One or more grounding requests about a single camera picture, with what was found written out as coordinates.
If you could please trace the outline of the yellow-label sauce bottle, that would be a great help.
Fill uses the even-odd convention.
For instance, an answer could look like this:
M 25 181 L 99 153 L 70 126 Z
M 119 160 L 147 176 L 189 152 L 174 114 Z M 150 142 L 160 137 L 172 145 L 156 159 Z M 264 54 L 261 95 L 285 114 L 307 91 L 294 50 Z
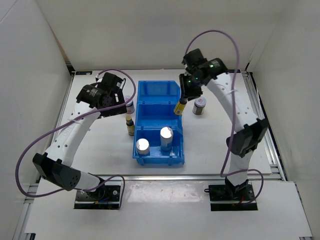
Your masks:
M 188 100 L 187 100 L 187 99 L 181 98 L 181 99 L 177 102 L 177 104 L 176 104 L 176 106 L 175 106 L 175 108 L 174 108 L 174 111 L 173 111 L 174 114 L 175 114 L 176 116 L 181 116 L 181 115 L 183 114 L 183 111 L 184 111 L 187 103 L 188 103 Z
M 130 136 L 133 136 L 135 133 L 135 124 L 133 122 L 133 119 L 131 116 L 127 115 L 125 117 L 126 126 L 127 126 L 127 132 Z

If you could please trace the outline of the silver-lid bead jar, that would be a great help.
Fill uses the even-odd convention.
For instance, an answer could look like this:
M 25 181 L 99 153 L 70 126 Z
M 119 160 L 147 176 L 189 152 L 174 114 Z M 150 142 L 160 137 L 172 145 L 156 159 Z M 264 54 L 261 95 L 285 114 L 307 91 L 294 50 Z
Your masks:
M 166 126 L 160 130 L 160 147 L 163 151 L 170 151 L 172 149 L 174 132 Z
M 145 138 L 140 138 L 136 141 L 136 151 L 139 155 L 146 156 L 150 153 L 149 141 Z

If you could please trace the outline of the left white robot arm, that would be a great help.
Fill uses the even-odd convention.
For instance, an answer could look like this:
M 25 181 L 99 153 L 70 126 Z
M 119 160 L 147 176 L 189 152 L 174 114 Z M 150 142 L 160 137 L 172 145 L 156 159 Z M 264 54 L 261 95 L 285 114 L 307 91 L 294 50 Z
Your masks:
M 43 154 L 37 153 L 32 159 L 42 178 L 66 191 L 84 190 L 95 201 L 106 198 L 103 179 L 77 170 L 72 164 L 95 120 L 126 113 L 125 83 L 125 78 L 106 72 L 100 82 L 87 84 L 80 90 L 70 114 L 71 124 L 59 132 Z

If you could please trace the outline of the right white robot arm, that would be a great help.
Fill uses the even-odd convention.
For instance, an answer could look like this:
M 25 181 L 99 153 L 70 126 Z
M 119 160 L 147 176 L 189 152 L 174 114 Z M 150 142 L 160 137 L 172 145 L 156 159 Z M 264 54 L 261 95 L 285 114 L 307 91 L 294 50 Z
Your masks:
M 184 55 L 182 64 L 185 73 L 179 75 L 181 94 L 174 113 L 181 115 L 187 102 L 202 95 L 203 86 L 215 95 L 231 120 L 231 134 L 226 139 L 227 155 L 222 165 L 229 165 L 229 170 L 228 173 L 221 171 L 220 175 L 225 179 L 226 197 L 236 200 L 248 185 L 249 163 L 269 122 L 260 119 L 244 102 L 235 89 L 236 76 L 229 74 L 221 59 L 207 60 L 197 48 Z

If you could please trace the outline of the far blue storage bin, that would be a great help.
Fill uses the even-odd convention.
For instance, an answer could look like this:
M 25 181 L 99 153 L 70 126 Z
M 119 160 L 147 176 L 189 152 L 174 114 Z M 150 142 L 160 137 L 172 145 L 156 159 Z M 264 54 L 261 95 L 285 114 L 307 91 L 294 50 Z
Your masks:
M 180 86 L 173 80 L 140 80 L 137 101 L 145 103 L 177 103 Z

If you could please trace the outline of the blue storage bin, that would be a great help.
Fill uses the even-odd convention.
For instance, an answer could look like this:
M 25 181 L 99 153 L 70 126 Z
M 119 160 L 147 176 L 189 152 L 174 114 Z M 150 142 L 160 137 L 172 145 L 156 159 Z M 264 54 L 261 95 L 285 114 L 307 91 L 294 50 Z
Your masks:
M 182 130 L 182 117 L 174 114 L 174 102 L 139 102 L 136 105 L 135 126 L 140 129 L 170 127 Z
M 172 148 L 170 151 L 161 149 L 160 128 L 135 129 L 132 158 L 141 166 L 144 165 L 178 165 L 185 163 L 184 136 L 182 129 L 173 129 Z M 139 139 L 146 139 L 149 143 L 149 153 L 140 155 L 137 152 L 136 143 Z
M 180 86 L 173 80 L 140 80 L 137 101 L 145 103 L 177 103 Z

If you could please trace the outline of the middle blue storage bin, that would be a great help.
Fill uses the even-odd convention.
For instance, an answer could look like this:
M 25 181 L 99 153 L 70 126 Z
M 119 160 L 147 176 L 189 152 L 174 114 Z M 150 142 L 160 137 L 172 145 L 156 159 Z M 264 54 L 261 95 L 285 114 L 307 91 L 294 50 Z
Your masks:
M 135 126 L 140 129 L 170 127 L 182 130 L 182 117 L 174 114 L 174 102 L 139 102 L 136 105 Z

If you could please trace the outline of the near blue storage bin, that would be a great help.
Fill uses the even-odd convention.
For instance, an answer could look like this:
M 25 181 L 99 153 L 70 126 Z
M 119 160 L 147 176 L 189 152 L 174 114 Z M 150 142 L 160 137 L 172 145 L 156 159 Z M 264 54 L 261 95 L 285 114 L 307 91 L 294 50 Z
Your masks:
M 141 166 L 144 165 L 178 165 L 185 163 L 184 136 L 182 129 L 173 129 L 172 148 L 170 151 L 161 149 L 160 128 L 135 129 L 132 158 Z M 137 152 L 136 143 L 139 139 L 146 139 L 149 143 L 149 153 L 140 155 Z

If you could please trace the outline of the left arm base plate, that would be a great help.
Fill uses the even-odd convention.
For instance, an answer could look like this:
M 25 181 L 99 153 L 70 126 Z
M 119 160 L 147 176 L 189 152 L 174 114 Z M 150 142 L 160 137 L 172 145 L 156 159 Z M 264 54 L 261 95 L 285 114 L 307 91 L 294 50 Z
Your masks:
M 98 193 L 76 191 L 75 210 L 119 210 L 123 184 L 121 181 L 107 182 Z

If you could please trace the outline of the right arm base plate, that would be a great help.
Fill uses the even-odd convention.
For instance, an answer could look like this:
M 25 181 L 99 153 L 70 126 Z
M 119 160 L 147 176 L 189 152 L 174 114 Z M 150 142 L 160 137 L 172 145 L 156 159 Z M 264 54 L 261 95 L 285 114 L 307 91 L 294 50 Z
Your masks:
M 249 184 L 235 195 L 227 192 L 223 184 L 209 185 L 204 189 L 209 194 L 210 210 L 212 212 L 257 211 L 253 186 Z

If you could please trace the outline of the aluminium table edge rail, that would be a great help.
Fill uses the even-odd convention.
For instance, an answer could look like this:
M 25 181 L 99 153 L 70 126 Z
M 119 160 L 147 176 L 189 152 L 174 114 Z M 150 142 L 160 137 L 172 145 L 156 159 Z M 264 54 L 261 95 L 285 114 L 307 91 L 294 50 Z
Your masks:
M 99 177 L 107 179 L 111 175 L 100 175 Z M 219 175 L 123 175 L 127 181 L 220 181 L 223 180 Z M 248 175 L 250 181 L 260 180 L 261 176 L 258 174 Z M 279 173 L 264 175 L 264 180 L 281 181 Z

